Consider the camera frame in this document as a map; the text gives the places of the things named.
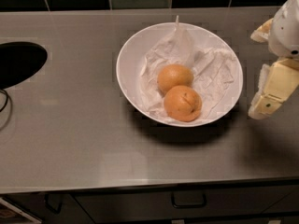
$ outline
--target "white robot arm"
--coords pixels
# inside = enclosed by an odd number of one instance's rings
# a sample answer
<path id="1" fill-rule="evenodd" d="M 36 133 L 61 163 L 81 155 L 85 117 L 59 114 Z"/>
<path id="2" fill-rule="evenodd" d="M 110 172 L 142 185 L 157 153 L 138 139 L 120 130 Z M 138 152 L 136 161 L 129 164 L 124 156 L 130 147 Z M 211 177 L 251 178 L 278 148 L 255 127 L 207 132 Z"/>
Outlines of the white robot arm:
<path id="1" fill-rule="evenodd" d="M 249 109 L 250 117 L 265 119 L 276 112 L 299 85 L 299 0 L 288 0 L 251 38 L 257 42 L 267 41 L 270 52 L 278 56 L 271 66 L 263 66 L 259 90 Z"/>

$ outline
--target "black handle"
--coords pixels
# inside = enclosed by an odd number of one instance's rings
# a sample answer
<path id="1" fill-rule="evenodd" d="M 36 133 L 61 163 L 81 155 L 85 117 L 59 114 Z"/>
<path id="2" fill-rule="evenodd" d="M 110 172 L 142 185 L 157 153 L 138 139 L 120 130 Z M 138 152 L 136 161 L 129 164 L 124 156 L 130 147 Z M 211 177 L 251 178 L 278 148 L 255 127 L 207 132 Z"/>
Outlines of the black handle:
<path id="1" fill-rule="evenodd" d="M 49 204 L 49 194 L 45 195 L 45 206 L 53 213 L 53 214 L 60 214 L 61 210 L 62 210 L 62 202 L 59 201 L 59 204 L 57 206 L 57 208 L 52 207 Z"/>
<path id="2" fill-rule="evenodd" d="M 176 204 L 176 198 L 175 198 L 175 193 L 172 192 L 171 193 L 171 204 L 173 205 L 173 207 L 177 208 L 177 209 L 188 209 L 188 208 L 203 208 L 206 206 L 207 201 L 206 201 L 206 195 L 205 193 L 202 194 L 203 197 L 203 201 L 199 204 L 192 204 L 192 205 L 182 205 L 182 204 Z"/>

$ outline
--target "black cable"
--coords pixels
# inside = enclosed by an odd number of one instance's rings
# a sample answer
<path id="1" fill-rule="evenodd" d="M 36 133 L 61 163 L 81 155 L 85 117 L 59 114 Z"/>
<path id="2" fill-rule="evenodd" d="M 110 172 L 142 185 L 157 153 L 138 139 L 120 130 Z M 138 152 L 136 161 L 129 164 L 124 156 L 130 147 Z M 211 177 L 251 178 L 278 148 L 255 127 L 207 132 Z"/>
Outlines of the black cable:
<path id="1" fill-rule="evenodd" d="M 3 89 L 0 89 L 0 92 L 3 93 L 3 94 L 6 96 L 6 100 L 5 100 L 5 102 L 4 102 L 4 104 L 2 105 L 2 107 L 0 108 L 0 112 L 2 112 L 2 111 L 6 108 L 6 106 L 7 106 L 7 102 L 8 102 L 8 93 L 7 93 L 5 90 L 3 90 Z"/>

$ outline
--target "beige plastic part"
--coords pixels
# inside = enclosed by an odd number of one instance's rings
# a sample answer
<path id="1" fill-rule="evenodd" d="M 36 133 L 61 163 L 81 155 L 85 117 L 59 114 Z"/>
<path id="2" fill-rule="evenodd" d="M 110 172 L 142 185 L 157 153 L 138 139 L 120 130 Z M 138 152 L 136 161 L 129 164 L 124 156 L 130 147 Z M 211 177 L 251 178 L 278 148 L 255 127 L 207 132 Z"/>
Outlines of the beige plastic part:
<path id="1" fill-rule="evenodd" d="M 266 21 L 262 26 L 260 26 L 258 29 L 253 31 L 250 38 L 256 42 L 268 41 L 272 20 L 273 19 Z"/>
<path id="2" fill-rule="evenodd" d="M 255 112 L 266 116 L 272 115 L 298 87 L 299 70 L 292 68 L 294 63 L 297 62 L 285 59 L 277 61 L 270 67 L 261 95 L 253 99 L 252 105 Z"/>

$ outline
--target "bowl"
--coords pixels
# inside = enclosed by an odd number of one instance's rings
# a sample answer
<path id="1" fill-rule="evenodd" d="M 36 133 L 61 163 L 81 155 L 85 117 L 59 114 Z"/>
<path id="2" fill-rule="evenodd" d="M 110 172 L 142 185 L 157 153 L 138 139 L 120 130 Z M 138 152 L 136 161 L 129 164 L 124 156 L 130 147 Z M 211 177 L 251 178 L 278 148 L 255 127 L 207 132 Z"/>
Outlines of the bowl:
<path id="1" fill-rule="evenodd" d="M 188 23 L 180 23 L 180 25 L 185 26 L 193 37 L 195 46 L 200 46 L 203 49 L 226 49 L 235 56 L 234 51 L 217 35 L 204 28 Z M 212 108 L 209 115 L 204 119 L 200 119 L 199 117 L 191 122 L 167 121 L 152 116 L 142 105 L 139 82 L 145 55 L 162 37 L 173 32 L 175 28 L 176 24 L 174 22 L 156 24 L 137 32 L 126 41 L 121 48 L 116 64 L 117 80 L 121 91 L 132 106 L 143 115 L 157 122 L 177 127 L 195 127 L 211 123 L 226 115 L 235 106 L 240 97 L 243 87 L 243 73 L 241 64 L 237 58 L 235 59 L 237 68 L 235 69 L 234 82 L 230 84 L 222 99 Z"/>

